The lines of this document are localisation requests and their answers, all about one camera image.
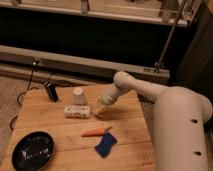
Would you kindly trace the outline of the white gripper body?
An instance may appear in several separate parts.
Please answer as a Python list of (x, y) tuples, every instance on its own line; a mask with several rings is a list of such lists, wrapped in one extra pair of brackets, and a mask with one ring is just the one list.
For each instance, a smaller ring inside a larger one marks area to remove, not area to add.
[(115, 85), (110, 85), (101, 95), (101, 102), (105, 106), (113, 105), (121, 96), (121, 89)]

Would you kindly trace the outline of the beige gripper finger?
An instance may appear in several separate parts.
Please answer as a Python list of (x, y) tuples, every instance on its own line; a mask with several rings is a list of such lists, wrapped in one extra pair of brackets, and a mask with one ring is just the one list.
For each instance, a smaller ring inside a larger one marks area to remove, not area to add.
[(106, 111), (108, 111), (112, 106), (102, 105), (99, 109), (98, 115), (103, 115)]
[(100, 97), (96, 99), (95, 105), (94, 105), (94, 114), (99, 115), (103, 110), (103, 104)]

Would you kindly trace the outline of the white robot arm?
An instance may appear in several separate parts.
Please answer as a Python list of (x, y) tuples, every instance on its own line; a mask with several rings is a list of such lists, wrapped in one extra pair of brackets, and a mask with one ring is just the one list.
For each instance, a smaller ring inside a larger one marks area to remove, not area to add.
[(139, 80), (120, 71), (98, 97), (94, 113), (100, 115), (131, 90), (155, 102), (156, 171), (208, 171), (204, 124), (213, 116), (211, 101), (182, 86)]

